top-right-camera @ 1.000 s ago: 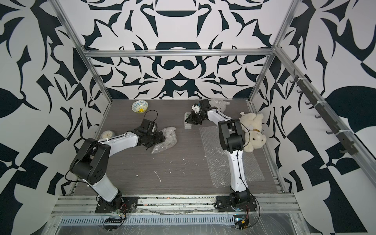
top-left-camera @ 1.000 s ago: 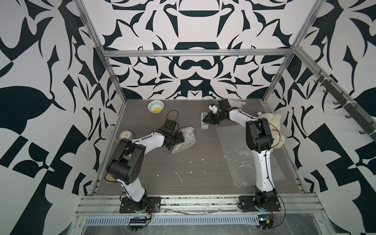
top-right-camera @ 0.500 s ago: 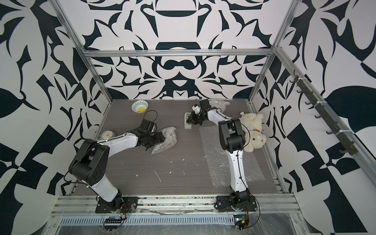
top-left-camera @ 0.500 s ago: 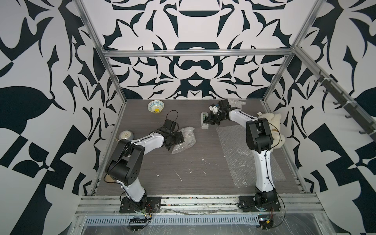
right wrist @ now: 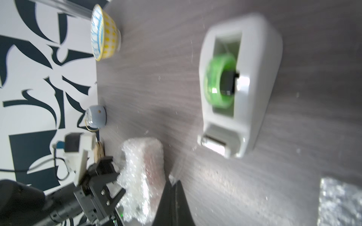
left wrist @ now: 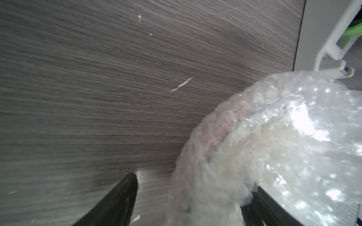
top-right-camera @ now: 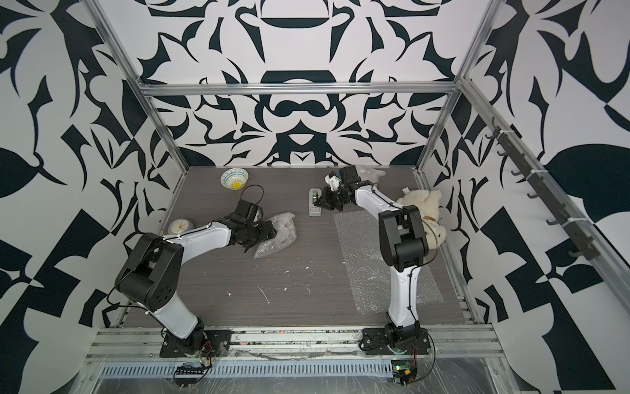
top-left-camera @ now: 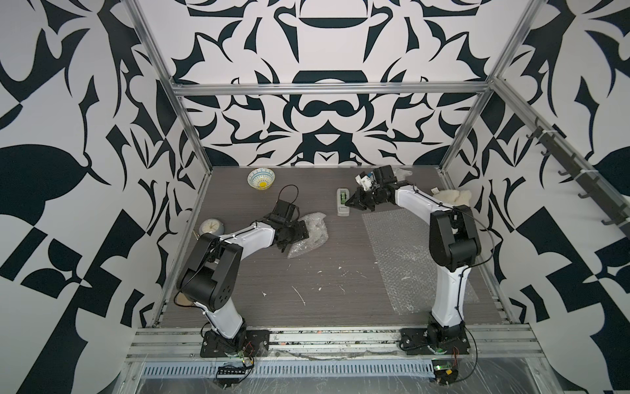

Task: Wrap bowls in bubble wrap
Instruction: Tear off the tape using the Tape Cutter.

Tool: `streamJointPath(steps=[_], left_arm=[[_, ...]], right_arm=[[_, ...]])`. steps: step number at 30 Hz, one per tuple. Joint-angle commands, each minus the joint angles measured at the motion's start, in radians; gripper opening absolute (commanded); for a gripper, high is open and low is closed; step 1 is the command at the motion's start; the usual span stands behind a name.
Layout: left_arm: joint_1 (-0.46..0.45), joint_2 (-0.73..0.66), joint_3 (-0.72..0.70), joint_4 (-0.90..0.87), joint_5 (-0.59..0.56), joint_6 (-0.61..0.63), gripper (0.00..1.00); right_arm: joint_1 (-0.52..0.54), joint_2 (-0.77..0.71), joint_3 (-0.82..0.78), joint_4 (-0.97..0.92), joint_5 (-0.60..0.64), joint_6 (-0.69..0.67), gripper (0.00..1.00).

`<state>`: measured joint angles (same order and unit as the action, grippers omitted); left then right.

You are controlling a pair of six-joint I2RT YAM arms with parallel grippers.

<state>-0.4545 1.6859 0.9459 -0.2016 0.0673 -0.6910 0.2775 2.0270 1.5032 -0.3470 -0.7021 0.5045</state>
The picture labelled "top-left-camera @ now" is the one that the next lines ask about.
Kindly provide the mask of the bubble wrap sheet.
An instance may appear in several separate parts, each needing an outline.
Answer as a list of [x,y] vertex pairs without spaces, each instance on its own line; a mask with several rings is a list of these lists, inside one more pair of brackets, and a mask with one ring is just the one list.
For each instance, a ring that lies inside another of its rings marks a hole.
[[429,313],[438,269],[430,255],[429,225],[406,209],[365,213],[362,219],[395,313]]
[[413,175],[413,172],[402,167],[394,167],[393,174],[397,180],[397,182],[404,182],[408,177]]
[[291,246],[288,253],[289,259],[298,258],[304,254],[315,251],[328,241],[329,236],[325,218],[326,214],[321,212],[308,213],[303,216],[303,218],[300,218],[301,221],[304,221],[308,232],[308,238],[302,241],[297,241]]

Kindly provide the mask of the yellow patterned bowl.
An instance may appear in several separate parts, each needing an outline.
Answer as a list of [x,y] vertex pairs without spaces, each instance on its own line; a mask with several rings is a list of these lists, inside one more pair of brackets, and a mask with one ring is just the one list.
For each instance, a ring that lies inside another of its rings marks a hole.
[[276,180],[275,172],[266,167],[252,170],[247,177],[247,183],[254,190],[267,190]]

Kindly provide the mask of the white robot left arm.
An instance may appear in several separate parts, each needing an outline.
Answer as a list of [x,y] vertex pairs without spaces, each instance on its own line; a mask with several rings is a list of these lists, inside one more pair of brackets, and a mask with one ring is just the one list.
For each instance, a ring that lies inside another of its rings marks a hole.
[[277,200],[271,213],[247,228],[222,236],[201,235],[179,273],[176,295],[183,295],[193,307],[202,310],[220,338],[239,338],[245,322],[231,297],[241,261],[272,246],[285,251],[308,238],[307,225],[300,219],[300,208]]

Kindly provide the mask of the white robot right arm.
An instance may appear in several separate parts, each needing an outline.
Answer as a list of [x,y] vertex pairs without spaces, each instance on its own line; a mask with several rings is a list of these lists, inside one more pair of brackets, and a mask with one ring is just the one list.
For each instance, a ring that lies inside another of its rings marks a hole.
[[462,339],[465,285],[482,251],[471,209],[442,202],[411,183],[398,180],[389,165],[361,172],[355,181],[358,188],[345,206],[373,212],[377,205],[390,203],[428,224],[429,252],[438,269],[436,300],[425,332],[426,344],[443,348]]

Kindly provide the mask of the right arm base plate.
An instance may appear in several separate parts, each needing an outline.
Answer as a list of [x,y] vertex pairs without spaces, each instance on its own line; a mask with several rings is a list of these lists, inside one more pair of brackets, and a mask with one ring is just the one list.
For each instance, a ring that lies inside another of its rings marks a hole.
[[407,356],[469,354],[470,342],[465,326],[442,327],[431,323],[426,328],[402,328],[399,348]]

